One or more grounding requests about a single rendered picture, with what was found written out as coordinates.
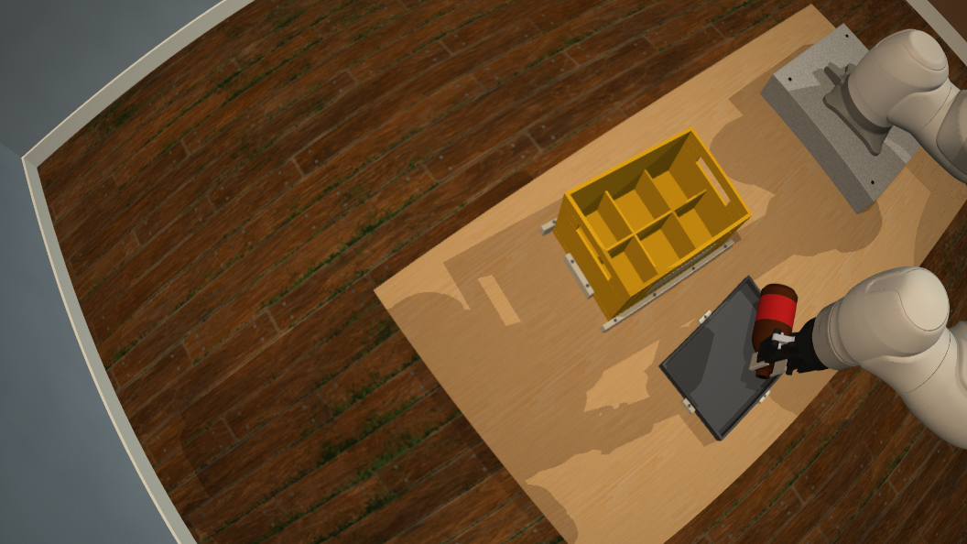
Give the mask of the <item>brown bottle with red label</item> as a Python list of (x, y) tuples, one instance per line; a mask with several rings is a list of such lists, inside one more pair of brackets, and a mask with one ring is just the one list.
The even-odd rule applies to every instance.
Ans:
[[(792, 333), (797, 303), (798, 295), (793, 288), (782, 284), (769, 284), (762, 288), (752, 334), (756, 353), (760, 343), (773, 334), (774, 329), (779, 328), (786, 336)], [(769, 379), (774, 366), (775, 363), (770, 363), (769, 366), (756, 369), (755, 376)]]

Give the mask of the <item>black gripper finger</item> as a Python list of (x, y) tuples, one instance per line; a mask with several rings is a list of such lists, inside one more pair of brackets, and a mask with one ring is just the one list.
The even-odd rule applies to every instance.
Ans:
[(792, 375), (793, 370), (798, 369), (798, 373), (806, 373), (810, 371), (815, 371), (805, 365), (802, 360), (789, 361), (788, 359), (775, 362), (773, 374), (770, 376), (780, 375), (785, 373), (785, 375)]
[(760, 343), (758, 352), (753, 354), (749, 370), (754, 371), (769, 366), (770, 363), (785, 359), (789, 361), (802, 360), (799, 353), (791, 354), (789, 352), (788, 343), (794, 341), (795, 336), (785, 336), (780, 329), (774, 329), (773, 334)]

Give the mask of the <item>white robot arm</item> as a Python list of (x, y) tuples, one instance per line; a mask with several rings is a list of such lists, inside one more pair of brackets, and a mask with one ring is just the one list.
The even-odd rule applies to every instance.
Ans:
[[(967, 90), (951, 83), (946, 55), (932, 36), (901, 30), (857, 66), (828, 65), (835, 87), (823, 103), (873, 156), (894, 125), (967, 184)], [(932, 272), (896, 267), (820, 310), (812, 343), (824, 366), (873, 373), (923, 425), (967, 450), (967, 321), (947, 329), (949, 313), (947, 292)]]

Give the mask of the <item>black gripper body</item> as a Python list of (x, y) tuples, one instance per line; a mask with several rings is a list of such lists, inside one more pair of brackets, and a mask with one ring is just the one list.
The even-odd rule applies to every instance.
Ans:
[(829, 367), (824, 366), (816, 355), (812, 343), (812, 331), (814, 327), (815, 318), (807, 321), (804, 326), (802, 326), (799, 332), (792, 332), (789, 336), (794, 337), (794, 342), (788, 343), (788, 349), (791, 354), (799, 353), (802, 362), (805, 363), (809, 368), (821, 371), (828, 369)]

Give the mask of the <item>yellow divided crate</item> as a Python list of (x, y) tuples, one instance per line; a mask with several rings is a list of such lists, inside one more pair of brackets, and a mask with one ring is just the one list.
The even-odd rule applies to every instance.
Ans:
[(721, 247), (752, 215), (691, 127), (566, 191), (553, 233), (610, 321)]

